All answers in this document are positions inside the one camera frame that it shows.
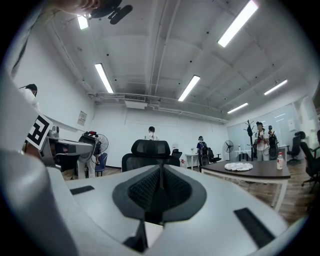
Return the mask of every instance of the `brown tabletop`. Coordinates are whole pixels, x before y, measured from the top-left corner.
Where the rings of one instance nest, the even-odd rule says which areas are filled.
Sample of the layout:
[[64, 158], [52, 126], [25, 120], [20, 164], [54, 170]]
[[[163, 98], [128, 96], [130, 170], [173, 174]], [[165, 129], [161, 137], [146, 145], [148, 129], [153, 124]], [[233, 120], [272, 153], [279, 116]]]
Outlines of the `brown tabletop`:
[[215, 173], [222, 173], [226, 175], [233, 175], [237, 177], [247, 177], [256, 179], [290, 179], [290, 172], [286, 164], [283, 165], [282, 170], [277, 169], [277, 160], [271, 161], [248, 161], [253, 165], [251, 170], [247, 171], [231, 171], [226, 170], [225, 165], [235, 163], [232, 161], [221, 161], [209, 165], [202, 166], [202, 169], [212, 171]]

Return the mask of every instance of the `bottle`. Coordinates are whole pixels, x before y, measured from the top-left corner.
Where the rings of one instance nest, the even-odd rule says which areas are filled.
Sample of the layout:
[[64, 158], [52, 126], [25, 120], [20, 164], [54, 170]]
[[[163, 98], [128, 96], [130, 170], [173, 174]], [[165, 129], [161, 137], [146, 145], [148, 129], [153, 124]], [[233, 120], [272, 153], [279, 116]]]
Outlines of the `bottle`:
[[276, 160], [276, 168], [278, 170], [282, 170], [283, 166], [284, 166], [284, 158], [282, 157], [282, 152], [279, 152], [278, 158]]

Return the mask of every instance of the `hand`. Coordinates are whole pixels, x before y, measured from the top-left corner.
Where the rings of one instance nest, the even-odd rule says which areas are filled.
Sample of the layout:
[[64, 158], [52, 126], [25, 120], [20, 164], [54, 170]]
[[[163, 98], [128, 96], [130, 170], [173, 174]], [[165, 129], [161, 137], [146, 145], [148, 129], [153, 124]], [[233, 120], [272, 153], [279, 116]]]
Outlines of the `hand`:
[[99, 8], [102, 0], [49, 0], [48, 4], [65, 13], [86, 15]]

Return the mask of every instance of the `air conditioner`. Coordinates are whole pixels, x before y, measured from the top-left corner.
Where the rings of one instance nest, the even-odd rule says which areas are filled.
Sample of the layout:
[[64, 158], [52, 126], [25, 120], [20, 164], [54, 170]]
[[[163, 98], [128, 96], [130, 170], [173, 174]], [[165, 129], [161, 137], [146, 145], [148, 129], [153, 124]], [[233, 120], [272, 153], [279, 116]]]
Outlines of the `air conditioner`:
[[137, 101], [131, 101], [131, 100], [125, 100], [125, 105], [129, 109], [140, 109], [144, 110], [145, 107], [148, 105], [146, 102], [137, 102]]

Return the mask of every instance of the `white wall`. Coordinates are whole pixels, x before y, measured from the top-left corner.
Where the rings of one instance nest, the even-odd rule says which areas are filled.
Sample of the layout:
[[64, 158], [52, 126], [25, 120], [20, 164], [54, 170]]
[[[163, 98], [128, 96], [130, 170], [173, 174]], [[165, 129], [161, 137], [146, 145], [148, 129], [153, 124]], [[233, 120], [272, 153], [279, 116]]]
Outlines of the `white wall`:
[[319, 146], [317, 131], [319, 130], [319, 122], [317, 112], [310, 97], [304, 97], [294, 103], [298, 120], [301, 125], [301, 131], [305, 132], [307, 144], [309, 148], [315, 149]]
[[[40, 111], [60, 126], [60, 137], [78, 140], [89, 130], [95, 104], [75, 83], [44, 26], [32, 30], [25, 54], [14, 78], [16, 86], [35, 84]], [[77, 124], [80, 111], [87, 114], [85, 126]]]
[[109, 140], [107, 165], [121, 167], [122, 157], [131, 153], [136, 140], [144, 139], [150, 126], [155, 127], [156, 135], [167, 141], [171, 150], [174, 143], [178, 144], [182, 152], [180, 159], [184, 160], [184, 154], [190, 154], [191, 148], [197, 147], [199, 136], [203, 136], [215, 155], [223, 153], [223, 143], [228, 139], [226, 127], [220, 124], [122, 105], [98, 106], [91, 130], [104, 134]]

